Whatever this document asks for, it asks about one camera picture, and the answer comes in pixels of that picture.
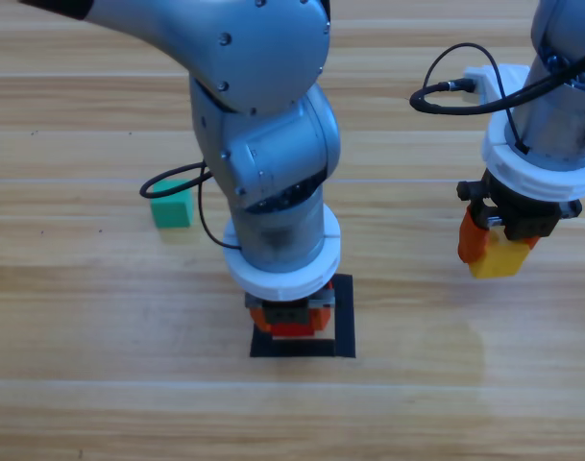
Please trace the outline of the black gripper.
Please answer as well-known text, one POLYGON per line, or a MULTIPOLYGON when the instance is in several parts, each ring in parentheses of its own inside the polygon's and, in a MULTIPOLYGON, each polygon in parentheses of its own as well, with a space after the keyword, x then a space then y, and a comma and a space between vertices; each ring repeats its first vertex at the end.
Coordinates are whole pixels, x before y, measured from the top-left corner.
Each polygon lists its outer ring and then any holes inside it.
POLYGON ((312 295, 294 301, 268 301, 250 293, 245 294, 245 306, 256 327, 271 333, 269 323, 309 323, 314 331, 328 326, 334 306, 334 289, 323 287, 312 295))
POLYGON ((546 202, 508 188, 488 170, 479 181, 459 182, 458 198, 470 202, 459 228, 457 253, 465 264, 479 261, 486 252, 489 229, 503 226, 508 240, 526 239, 532 250, 537 237, 548 237, 557 224, 582 211, 579 200, 546 202))

